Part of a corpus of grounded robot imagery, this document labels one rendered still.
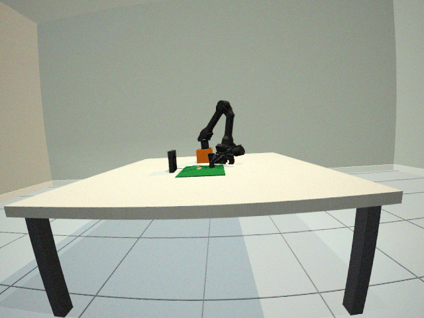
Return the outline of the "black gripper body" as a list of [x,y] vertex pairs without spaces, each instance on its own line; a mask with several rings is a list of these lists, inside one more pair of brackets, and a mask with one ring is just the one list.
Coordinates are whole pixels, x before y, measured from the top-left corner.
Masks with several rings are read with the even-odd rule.
[[[208,154],[209,161],[212,161],[213,154],[215,154],[215,153],[209,153]],[[218,153],[217,154],[217,159],[220,157],[221,154],[223,154],[223,153]],[[229,151],[227,151],[226,154],[225,154],[225,161],[227,162],[227,160],[229,161],[229,164],[234,164],[235,163],[234,155],[231,154]]]

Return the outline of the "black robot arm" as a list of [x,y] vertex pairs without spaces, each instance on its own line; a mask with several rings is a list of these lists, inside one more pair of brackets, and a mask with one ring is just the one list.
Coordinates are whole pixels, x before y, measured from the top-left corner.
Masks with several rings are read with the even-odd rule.
[[221,144],[218,144],[215,147],[217,150],[216,154],[223,153],[223,155],[225,155],[226,152],[229,151],[234,156],[244,155],[245,149],[243,148],[243,146],[241,144],[237,146],[233,142],[232,133],[235,114],[233,112],[233,108],[230,105],[230,102],[224,100],[218,101],[215,114],[212,116],[208,125],[200,132],[199,137],[197,138],[198,142],[201,141],[201,150],[209,149],[208,140],[211,140],[211,137],[213,135],[213,128],[217,124],[222,114],[226,116],[225,135],[222,139]]

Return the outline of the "dark grey cooling fan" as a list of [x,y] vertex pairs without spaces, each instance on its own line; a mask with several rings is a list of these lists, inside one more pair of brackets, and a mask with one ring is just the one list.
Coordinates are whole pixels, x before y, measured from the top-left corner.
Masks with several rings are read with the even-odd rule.
[[169,161],[169,170],[170,174],[174,173],[177,169],[177,162],[176,162],[176,150],[168,151],[168,161]]

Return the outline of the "green circuit board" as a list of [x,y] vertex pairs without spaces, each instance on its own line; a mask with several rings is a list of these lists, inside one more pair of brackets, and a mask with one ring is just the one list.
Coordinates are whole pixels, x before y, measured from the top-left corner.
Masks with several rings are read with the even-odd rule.
[[186,166],[175,178],[188,178],[188,177],[203,177],[203,176],[226,176],[223,164],[215,165],[214,168],[204,166]]

